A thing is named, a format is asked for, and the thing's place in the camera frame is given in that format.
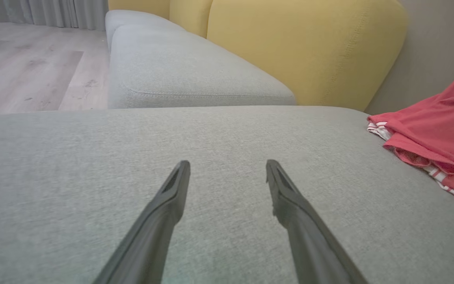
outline yellow cushion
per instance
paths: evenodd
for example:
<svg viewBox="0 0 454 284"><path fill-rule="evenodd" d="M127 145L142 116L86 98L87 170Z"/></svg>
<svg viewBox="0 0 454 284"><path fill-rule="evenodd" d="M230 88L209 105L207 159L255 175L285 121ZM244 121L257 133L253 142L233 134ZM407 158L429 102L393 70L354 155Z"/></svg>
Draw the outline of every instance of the yellow cushion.
<svg viewBox="0 0 454 284"><path fill-rule="evenodd" d="M171 0L169 20L187 31L206 37L213 0Z"/></svg>
<svg viewBox="0 0 454 284"><path fill-rule="evenodd" d="M144 11L169 20L169 0L108 0L108 8Z"/></svg>
<svg viewBox="0 0 454 284"><path fill-rule="evenodd" d="M364 110L406 30L396 0L214 0L207 38L279 79L300 105Z"/></svg>

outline gray curtain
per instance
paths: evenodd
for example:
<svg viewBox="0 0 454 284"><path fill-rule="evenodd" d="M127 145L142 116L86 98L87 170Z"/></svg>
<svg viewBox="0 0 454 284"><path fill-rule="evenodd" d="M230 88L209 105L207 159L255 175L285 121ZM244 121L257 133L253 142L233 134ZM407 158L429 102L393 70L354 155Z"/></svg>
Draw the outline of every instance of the gray curtain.
<svg viewBox="0 0 454 284"><path fill-rule="evenodd" d="M0 22L104 30L108 0L0 0Z"/></svg>

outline pink cloth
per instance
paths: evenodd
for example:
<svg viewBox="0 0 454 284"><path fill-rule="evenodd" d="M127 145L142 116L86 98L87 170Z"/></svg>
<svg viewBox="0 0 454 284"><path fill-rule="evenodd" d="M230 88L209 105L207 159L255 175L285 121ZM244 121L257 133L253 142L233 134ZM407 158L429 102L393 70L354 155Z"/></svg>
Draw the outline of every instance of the pink cloth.
<svg viewBox="0 0 454 284"><path fill-rule="evenodd" d="M442 93L409 108L372 115L368 131L387 141L405 163L423 168L454 194L454 82Z"/></svg>

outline wooden floor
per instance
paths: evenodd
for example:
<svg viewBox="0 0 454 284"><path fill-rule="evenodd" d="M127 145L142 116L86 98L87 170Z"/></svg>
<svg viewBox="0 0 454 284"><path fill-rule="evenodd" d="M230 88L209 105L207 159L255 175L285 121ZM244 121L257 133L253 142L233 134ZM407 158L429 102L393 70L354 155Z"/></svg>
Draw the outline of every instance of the wooden floor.
<svg viewBox="0 0 454 284"><path fill-rule="evenodd" d="M0 114L106 108L103 31L0 23Z"/></svg>

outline sofa seat cushion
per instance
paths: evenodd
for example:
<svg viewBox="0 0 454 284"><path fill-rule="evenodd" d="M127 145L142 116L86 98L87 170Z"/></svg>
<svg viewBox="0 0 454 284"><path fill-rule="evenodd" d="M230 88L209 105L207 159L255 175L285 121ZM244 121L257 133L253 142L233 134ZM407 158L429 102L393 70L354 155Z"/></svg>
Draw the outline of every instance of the sofa seat cushion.
<svg viewBox="0 0 454 284"><path fill-rule="evenodd" d="M151 30L184 30L179 25L162 17L142 11L111 10L106 13L106 38L108 50L112 48L113 34L122 25L139 25L140 29Z"/></svg>
<svg viewBox="0 0 454 284"><path fill-rule="evenodd" d="M125 25L113 36L109 108L294 104L281 82L198 35Z"/></svg>
<svg viewBox="0 0 454 284"><path fill-rule="evenodd" d="M383 149L366 117L325 106L0 116L0 283L92 283L183 159L163 284L297 283L267 159L369 283L454 283L454 196Z"/></svg>

